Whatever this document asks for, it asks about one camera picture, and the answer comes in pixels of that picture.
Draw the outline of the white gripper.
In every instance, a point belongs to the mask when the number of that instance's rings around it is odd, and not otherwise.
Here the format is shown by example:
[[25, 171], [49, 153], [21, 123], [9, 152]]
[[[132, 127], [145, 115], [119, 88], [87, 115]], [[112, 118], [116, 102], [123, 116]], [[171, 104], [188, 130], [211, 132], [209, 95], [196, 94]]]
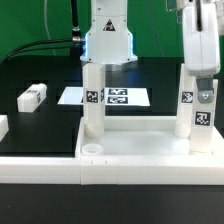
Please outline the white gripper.
[[216, 6], [213, 2], [189, 0], [182, 12], [184, 61], [196, 78], [200, 103], [212, 103], [212, 75], [220, 71], [220, 44]]

